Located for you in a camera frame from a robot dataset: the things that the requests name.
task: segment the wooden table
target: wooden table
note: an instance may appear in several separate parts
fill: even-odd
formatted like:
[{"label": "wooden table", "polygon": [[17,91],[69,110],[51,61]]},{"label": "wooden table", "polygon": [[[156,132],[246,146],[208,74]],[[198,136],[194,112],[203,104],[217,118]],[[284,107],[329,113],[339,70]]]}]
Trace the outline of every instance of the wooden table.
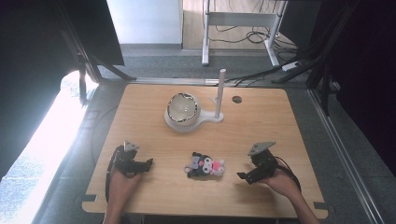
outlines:
[{"label": "wooden table", "polygon": [[[153,215],[296,217],[288,199],[262,184],[249,185],[237,172],[254,168],[248,151],[258,142],[276,141],[270,151],[284,159],[298,176],[303,195],[318,218],[327,210],[316,209],[324,203],[318,181],[306,153],[287,94],[277,89],[224,88],[221,123],[203,123],[191,133],[177,133],[164,121],[169,100],[188,92],[201,102],[202,109],[215,110],[210,98],[216,87],[141,85],[126,87],[110,127],[102,153],[87,189],[95,202],[84,202],[87,212],[106,209],[106,168],[114,149],[124,140],[140,146],[137,161],[154,158],[149,173],[128,202],[126,211]],[[239,96],[242,103],[233,102]],[[183,172],[191,163],[193,151],[225,160],[222,177],[187,178]]]}]

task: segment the white wall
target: white wall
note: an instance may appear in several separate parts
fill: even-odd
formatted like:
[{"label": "white wall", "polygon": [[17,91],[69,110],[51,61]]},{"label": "white wall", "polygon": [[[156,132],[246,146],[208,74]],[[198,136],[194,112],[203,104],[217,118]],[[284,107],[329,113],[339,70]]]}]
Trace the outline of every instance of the white wall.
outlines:
[{"label": "white wall", "polygon": [[107,0],[120,44],[181,44],[181,0]]}]

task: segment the pink plush toy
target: pink plush toy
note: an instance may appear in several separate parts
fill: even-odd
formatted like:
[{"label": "pink plush toy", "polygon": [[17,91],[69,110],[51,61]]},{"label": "pink plush toy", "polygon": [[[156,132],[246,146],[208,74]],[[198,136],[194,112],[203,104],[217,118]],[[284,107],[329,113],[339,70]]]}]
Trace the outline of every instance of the pink plush toy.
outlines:
[{"label": "pink plush toy", "polygon": [[192,164],[186,165],[184,172],[187,177],[200,175],[221,176],[224,173],[224,160],[214,161],[207,155],[192,153]]}]

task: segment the white stand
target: white stand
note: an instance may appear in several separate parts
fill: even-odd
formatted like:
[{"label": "white stand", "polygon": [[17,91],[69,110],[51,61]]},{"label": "white stand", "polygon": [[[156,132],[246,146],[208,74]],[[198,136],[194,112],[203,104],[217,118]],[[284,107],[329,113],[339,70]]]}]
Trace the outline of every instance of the white stand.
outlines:
[{"label": "white stand", "polygon": [[273,67],[279,66],[279,62],[273,50],[274,39],[279,29],[280,21],[285,10],[287,1],[281,1],[276,14],[261,13],[234,13],[234,12],[210,12],[210,0],[206,0],[205,11],[205,32],[202,46],[202,65],[209,65],[209,26],[255,26],[255,27],[272,27],[271,35],[268,40],[264,41],[268,55]]},{"label": "white stand", "polygon": [[221,110],[221,100],[224,88],[224,80],[225,80],[225,69],[220,70],[219,74],[219,86],[218,86],[218,96],[216,97],[216,111],[206,111],[201,109],[201,113],[199,118],[190,126],[178,126],[176,125],[171,118],[169,118],[168,112],[165,109],[165,122],[171,127],[173,130],[179,133],[189,133],[194,131],[199,125],[204,122],[213,122],[220,123],[224,120],[224,114],[220,112]]},{"label": "white stand", "polygon": [[200,124],[205,123],[205,122],[213,122],[213,123],[220,123],[224,120],[224,114],[220,113],[219,117],[216,119],[215,118],[215,111],[206,111],[206,110],[201,110],[201,114],[198,118],[198,120],[195,121],[190,126],[178,126],[174,122],[172,122],[171,118],[169,118],[168,113],[165,110],[165,122],[171,127],[173,130],[179,132],[179,133],[189,133],[194,131]]}]

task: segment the bright light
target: bright light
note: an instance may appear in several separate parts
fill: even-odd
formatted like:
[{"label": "bright light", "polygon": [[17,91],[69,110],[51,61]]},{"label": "bright light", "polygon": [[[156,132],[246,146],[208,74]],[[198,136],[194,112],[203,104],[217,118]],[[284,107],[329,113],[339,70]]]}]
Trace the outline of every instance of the bright light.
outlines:
[{"label": "bright light", "polygon": [[[79,94],[76,94],[78,79],[78,71],[70,73],[63,79],[61,91],[47,116],[43,119],[29,144],[8,172],[12,173],[12,170],[18,170],[18,166],[21,164],[19,161],[22,161],[24,167],[34,169],[34,171],[29,170],[26,172],[33,172],[35,175],[29,177],[26,177],[26,174],[23,177],[6,175],[4,177],[4,179],[36,178],[37,181],[34,186],[27,188],[30,192],[27,192],[28,196],[23,203],[21,203],[21,200],[17,200],[19,204],[14,204],[14,210],[0,205],[1,210],[7,211],[5,216],[4,214],[0,216],[0,223],[31,223],[34,220],[50,187],[50,183],[64,156],[72,146],[78,128],[84,118],[86,106],[81,106]],[[90,78],[87,78],[86,81],[87,90],[94,91],[97,84],[93,83]],[[3,203],[6,201],[6,204],[13,204],[15,200],[12,197],[1,199]]]}]

